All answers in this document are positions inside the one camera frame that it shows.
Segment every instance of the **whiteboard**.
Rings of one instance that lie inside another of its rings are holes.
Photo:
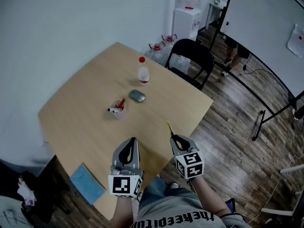
[[[295,24],[304,29],[304,9],[295,0],[230,0],[220,31],[255,54],[297,96],[304,90],[304,57],[286,47]]]

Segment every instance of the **black and white marker cube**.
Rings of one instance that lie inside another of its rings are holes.
[[[185,179],[204,174],[204,158],[201,151],[175,156],[176,169]]]
[[[118,197],[136,198],[142,185],[140,176],[109,175],[109,191]]]

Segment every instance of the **person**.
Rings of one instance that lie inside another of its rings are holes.
[[[156,177],[143,191],[137,221],[133,223],[131,198],[117,198],[112,228],[249,228],[239,214],[231,214],[225,202],[202,176],[193,178],[197,194],[171,183],[167,189]]]
[[[225,44],[227,45],[227,57],[226,57],[225,61],[223,62],[223,65],[227,71],[230,71],[231,69],[233,69],[233,67],[235,67],[237,64],[239,64],[241,62],[242,58],[245,58],[245,59],[249,58],[250,52],[242,45],[240,45],[240,44],[238,45],[238,43],[235,40],[227,37],[227,39],[225,40]],[[233,49],[236,48],[237,46],[238,46],[237,54],[232,59]],[[223,70],[221,72],[221,75],[223,77],[227,77],[229,75],[229,73],[227,73],[225,70]]]

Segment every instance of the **human arm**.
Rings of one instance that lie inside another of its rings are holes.
[[[113,218],[110,221],[112,228],[125,228],[133,224],[132,199],[118,197]]]
[[[202,207],[206,211],[213,213],[218,217],[231,213],[226,203],[211,189],[202,176],[195,177],[192,180],[192,185],[199,197]]]

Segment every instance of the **red bottle cap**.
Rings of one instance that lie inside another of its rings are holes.
[[[144,63],[144,62],[145,62],[144,57],[140,57],[140,58],[139,58],[139,62]]]

